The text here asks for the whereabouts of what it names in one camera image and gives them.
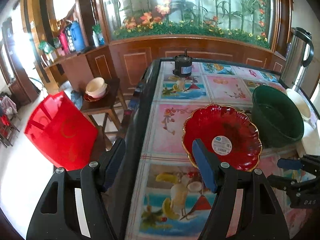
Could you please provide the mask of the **dark green plastic basin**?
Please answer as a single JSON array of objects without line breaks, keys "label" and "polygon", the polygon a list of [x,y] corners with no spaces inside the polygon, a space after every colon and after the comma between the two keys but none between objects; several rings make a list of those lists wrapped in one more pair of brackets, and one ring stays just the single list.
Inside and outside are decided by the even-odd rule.
[{"label": "dark green plastic basin", "polygon": [[271,86],[260,85],[253,91],[252,103],[252,121],[264,146],[281,148],[302,139],[302,116],[286,94]]}]

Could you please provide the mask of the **cream plastic bowl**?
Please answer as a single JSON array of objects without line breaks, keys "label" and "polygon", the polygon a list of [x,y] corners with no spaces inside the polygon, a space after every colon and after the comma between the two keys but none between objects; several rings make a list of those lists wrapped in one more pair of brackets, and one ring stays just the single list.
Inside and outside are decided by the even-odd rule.
[{"label": "cream plastic bowl", "polygon": [[286,94],[298,108],[303,120],[309,121],[311,119],[311,111],[303,97],[298,92],[290,88],[286,89]]}]

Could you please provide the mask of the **red scalloped plate front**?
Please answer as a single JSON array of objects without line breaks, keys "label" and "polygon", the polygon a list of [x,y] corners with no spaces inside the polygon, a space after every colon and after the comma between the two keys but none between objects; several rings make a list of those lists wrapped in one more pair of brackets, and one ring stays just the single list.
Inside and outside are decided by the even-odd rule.
[{"label": "red scalloped plate front", "polygon": [[245,113],[227,105],[198,108],[184,122],[182,146],[192,165],[197,167],[192,152],[195,139],[201,139],[219,161],[240,171],[255,169],[263,150],[255,124]]}]

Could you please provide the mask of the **small white bowl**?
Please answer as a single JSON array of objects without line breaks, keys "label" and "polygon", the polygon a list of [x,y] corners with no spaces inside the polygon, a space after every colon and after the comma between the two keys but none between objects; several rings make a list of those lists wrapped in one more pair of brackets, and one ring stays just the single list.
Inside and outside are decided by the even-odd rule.
[{"label": "small white bowl", "polygon": [[298,156],[302,158],[304,155],[319,156],[319,122],[317,122],[316,128],[313,128],[307,122],[304,122],[304,134],[302,139],[297,142],[296,149]]}]

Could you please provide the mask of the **stacked bowls on stool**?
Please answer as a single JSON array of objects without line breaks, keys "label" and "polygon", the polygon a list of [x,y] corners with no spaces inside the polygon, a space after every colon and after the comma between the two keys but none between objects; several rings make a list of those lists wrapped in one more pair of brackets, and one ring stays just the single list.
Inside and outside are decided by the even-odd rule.
[{"label": "stacked bowls on stool", "polygon": [[84,93],[84,100],[87,102],[95,102],[107,95],[110,86],[102,77],[96,77],[89,81]]}]

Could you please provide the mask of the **red shopping bag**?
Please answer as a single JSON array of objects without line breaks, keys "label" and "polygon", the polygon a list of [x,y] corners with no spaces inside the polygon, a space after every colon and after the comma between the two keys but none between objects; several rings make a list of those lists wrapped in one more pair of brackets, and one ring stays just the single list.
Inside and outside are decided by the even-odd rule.
[{"label": "red shopping bag", "polygon": [[72,171],[89,163],[98,129],[59,92],[39,103],[24,134],[55,167]]}]

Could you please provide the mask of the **floral fruit tablecloth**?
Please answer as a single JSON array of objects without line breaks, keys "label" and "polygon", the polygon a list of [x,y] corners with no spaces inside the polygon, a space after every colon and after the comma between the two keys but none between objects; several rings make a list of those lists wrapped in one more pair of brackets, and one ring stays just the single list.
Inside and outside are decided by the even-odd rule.
[{"label": "floral fruit tablecloth", "polygon": [[279,168],[293,147],[267,148],[251,120],[257,86],[283,91],[279,74],[226,63],[195,62],[190,77],[176,77],[163,61],[152,97],[126,239],[196,239],[216,195],[202,182],[191,154],[201,138],[209,152],[237,170],[261,169],[305,182],[313,175]]}]

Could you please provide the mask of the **wooden stool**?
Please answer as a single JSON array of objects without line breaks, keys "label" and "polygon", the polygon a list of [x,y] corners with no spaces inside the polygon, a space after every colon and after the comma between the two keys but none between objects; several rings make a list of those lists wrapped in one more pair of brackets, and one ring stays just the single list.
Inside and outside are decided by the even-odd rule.
[{"label": "wooden stool", "polygon": [[[112,147],[112,142],[108,135],[116,135],[121,129],[121,122],[116,114],[116,109],[122,108],[127,110],[127,105],[120,88],[120,79],[118,77],[107,80],[107,93],[99,100],[84,101],[80,111],[82,114],[95,126],[98,127],[93,115],[104,114],[102,125],[103,139],[108,150]],[[115,125],[117,131],[105,133],[107,120],[110,120]]]}]

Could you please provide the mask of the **stainless steel thermos jug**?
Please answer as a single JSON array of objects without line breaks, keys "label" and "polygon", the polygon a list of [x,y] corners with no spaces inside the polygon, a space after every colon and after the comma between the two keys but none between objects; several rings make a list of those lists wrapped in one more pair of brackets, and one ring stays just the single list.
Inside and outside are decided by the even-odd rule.
[{"label": "stainless steel thermos jug", "polygon": [[313,59],[312,35],[303,28],[295,27],[290,44],[280,79],[288,88],[298,91]]}]

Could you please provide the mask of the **blue thermos flask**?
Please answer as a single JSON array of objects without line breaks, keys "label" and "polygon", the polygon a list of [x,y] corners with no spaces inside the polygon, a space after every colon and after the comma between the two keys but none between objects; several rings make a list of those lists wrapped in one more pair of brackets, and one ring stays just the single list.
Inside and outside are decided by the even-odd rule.
[{"label": "blue thermos flask", "polygon": [[76,21],[72,22],[69,30],[71,32],[71,38],[72,38],[75,50],[77,52],[80,52],[83,49],[85,49],[86,45],[84,42],[84,38],[82,36],[80,24]]}]

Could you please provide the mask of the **pink thermos flask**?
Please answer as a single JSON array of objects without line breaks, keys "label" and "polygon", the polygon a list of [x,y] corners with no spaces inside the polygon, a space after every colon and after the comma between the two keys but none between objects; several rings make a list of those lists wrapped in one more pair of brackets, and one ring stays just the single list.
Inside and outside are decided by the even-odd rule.
[{"label": "pink thermos flask", "polygon": [[66,35],[65,35],[65,33],[63,31],[59,32],[59,40],[60,40],[62,49],[65,52],[65,54],[69,54],[70,51],[69,51],[69,48],[68,48],[68,41],[67,41]]}]

